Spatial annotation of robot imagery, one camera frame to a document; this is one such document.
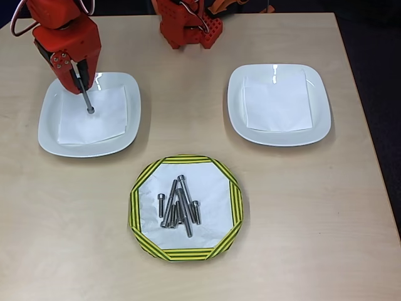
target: square white plate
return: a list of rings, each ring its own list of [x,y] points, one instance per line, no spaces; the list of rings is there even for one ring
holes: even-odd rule
[[[300,70],[303,70],[306,75],[313,127],[293,132],[265,132],[247,128],[242,99],[243,78],[251,77],[259,82],[275,83]],[[258,144],[271,146],[311,144],[323,139],[331,127],[330,106],[323,81],[315,69],[306,65],[244,65],[235,69],[228,84],[227,106],[234,130],[244,139]]]
[[[129,146],[138,133],[140,122],[140,93],[137,81],[119,72],[97,73],[89,91],[124,86],[127,97],[127,127],[123,135],[92,144],[59,144],[58,128],[61,118],[61,92],[66,91],[57,79],[49,86],[39,118],[38,141],[47,152],[63,157],[100,157],[119,152]]]

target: white napkin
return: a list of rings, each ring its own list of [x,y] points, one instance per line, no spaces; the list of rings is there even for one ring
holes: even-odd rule
[[[127,126],[123,86],[88,92],[95,113],[89,114],[82,95],[63,92],[59,144],[89,144],[122,135]]]
[[[184,225],[177,229],[160,227],[157,195],[166,195],[166,206],[171,184],[181,174],[186,177],[192,200],[200,204],[202,223],[191,223],[191,238]],[[233,227],[229,181],[213,163],[162,164],[139,187],[138,194],[142,233],[161,249],[213,248]]]
[[[277,83],[260,83],[245,77],[242,97],[246,126],[250,129],[290,132],[313,126],[303,70]]]

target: octagonal plate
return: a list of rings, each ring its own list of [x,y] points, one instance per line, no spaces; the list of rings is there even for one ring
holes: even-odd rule
[[[186,176],[192,199],[200,202],[202,224],[192,225],[192,238],[186,236],[184,226],[161,228],[157,213],[158,193],[168,198],[179,174]],[[244,216],[236,178],[224,164],[206,156],[165,157],[148,165],[135,182],[130,199],[129,223],[140,246],[167,261],[206,260],[228,250]]]

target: table surface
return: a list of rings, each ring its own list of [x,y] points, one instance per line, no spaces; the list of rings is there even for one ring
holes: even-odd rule
[[[134,76],[143,107],[135,142],[94,159],[40,148],[55,76],[30,34],[0,30],[1,300],[399,300],[400,240],[334,15],[232,16],[211,50],[179,51],[157,16],[94,20],[98,70]],[[316,69],[333,114],[328,136],[294,148],[238,136],[227,84],[252,63]],[[221,160],[243,190],[244,225],[213,260],[152,258],[127,226],[139,172],[178,153]]]

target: red robot arm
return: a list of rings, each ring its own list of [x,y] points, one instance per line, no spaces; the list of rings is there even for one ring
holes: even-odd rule
[[[98,28],[86,15],[93,13],[94,5],[88,11],[80,2],[84,13],[74,0],[22,0],[11,21],[11,32],[16,36],[39,24],[33,30],[35,45],[61,84],[75,94],[83,93],[92,86],[102,47]],[[15,33],[16,18],[25,3],[36,22]]]

